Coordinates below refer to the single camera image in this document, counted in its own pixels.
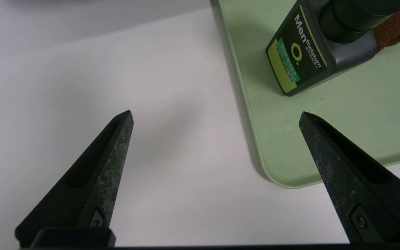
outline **black cap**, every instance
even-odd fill
[[[320,13],[320,29],[337,43],[356,41],[400,11],[400,0],[330,0]]]

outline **black bottle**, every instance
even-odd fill
[[[315,87],[374,57],[372,29],[400,0],[297,0],[266,52],[287,96]]]

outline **green tray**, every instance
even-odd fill
[[[266,176],[285,188],[321,182],[300,133],[316,114],[380,163],[400,163],[400,44],[314,89],[283,95],[265,48],[292,0],[220,0],[229,44]]]

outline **white surface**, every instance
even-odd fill
[[[127,109],[116,245],[346,242],[322,184],[260,175],[223,38],[204,0],[0,0],[0,249]]]

